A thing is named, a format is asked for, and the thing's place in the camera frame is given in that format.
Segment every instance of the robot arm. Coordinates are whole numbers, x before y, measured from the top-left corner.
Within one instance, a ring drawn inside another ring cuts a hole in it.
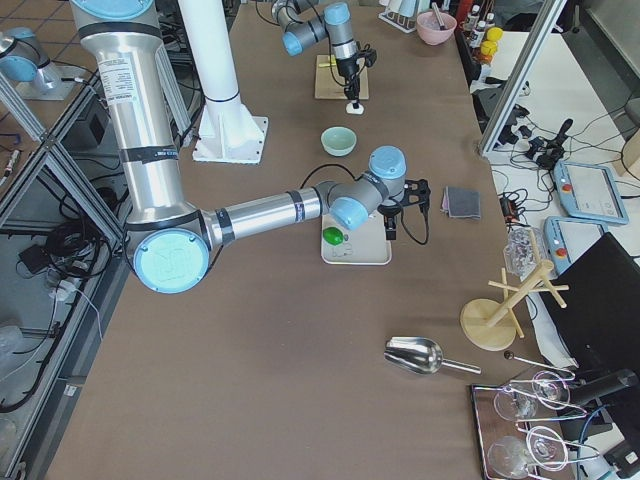
[[[32,82],[45,93],[60,85],[60,73],[28,28],[0,32],[0,71],[16,82]]]
[[[214,247],[331,213],[360,226],[380,205],[404,195],[405,159],[380,147],[369,170],[348,184],[313,188],[202,211],[183,195],[155,53],[162,46],[153,0],[72,0],[84,48],[97,59],[133,210],[125,224],[125,254],[152,290],[178,293],[196,285]]]
[[[276,0],[271,9],[273,19],[284,30],[282,42],[289,55],[298,55],[306,48],[329,38],[331,51],[336,58],[338,74],[344,78],[344,93],[351,101],[347,111],[362,113],[360,105],[360,65],[364,59],[365,67],[372,67],[376,61],[376,51],[368,45],[360,48],[353,38],[351,13],[346,3],[338,2],[325,8],[322,14],[302,22],[298,15],[313,8],[317,0]]]

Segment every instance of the spoon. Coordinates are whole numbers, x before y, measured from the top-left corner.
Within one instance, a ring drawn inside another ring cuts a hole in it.
[[[390,362],[422,375],[436,373],[443,366],[482,373],[475,365],[444,358],[440,345],[425,337],[393,337],[387,342],[384,356]]]

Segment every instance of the tablet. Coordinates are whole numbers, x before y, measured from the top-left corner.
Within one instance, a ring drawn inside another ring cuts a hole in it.
[[[570,216],[609,223],[629,223],[607,167],[559,161],[553,169],[553,175],[560,203]]]
[[[607,224],[598,220],[548,217],[544,221],[544,235],[558,275],[608,231]]]

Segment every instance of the gray cloth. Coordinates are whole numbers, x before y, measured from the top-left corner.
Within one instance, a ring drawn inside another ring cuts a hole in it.
[[[480,218],[480,193],[459,187],[444,187],[442,211],[451,218]]]

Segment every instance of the label sticker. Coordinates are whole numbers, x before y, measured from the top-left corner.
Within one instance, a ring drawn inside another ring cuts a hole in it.
[[[638,461],[638,455],[636,455],[636,452],[630,452],[626,457],[624,457],[624,459],[629,463],[629,465],[633,465]]]
[[[67,397],[73,397],[76,393],[76,390],[78,390],[78,387],[74,385],[67,385],[66,387],[64,387],[64,394]]]
[[[129,57],[103,60],[98,68],[109,105],[138,101],[138,86]]]

